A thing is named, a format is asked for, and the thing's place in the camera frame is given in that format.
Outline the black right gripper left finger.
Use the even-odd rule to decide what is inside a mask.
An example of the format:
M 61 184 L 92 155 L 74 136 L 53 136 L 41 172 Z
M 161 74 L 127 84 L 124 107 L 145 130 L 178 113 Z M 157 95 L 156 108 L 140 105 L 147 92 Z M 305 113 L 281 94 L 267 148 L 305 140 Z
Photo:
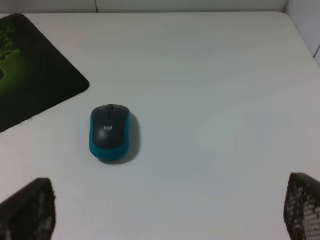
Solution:
M 2 240 L 50 240 L 56 227 L 50 179 L 37 178 L 0 204 Z

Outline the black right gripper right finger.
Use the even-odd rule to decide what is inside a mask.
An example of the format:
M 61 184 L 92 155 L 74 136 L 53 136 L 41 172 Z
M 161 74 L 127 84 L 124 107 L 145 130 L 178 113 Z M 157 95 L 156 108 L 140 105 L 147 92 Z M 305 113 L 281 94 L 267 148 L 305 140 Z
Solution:
M 305 173 L 289 177 L 283 211 L 292 240 L 320 238 L 320 182 Z

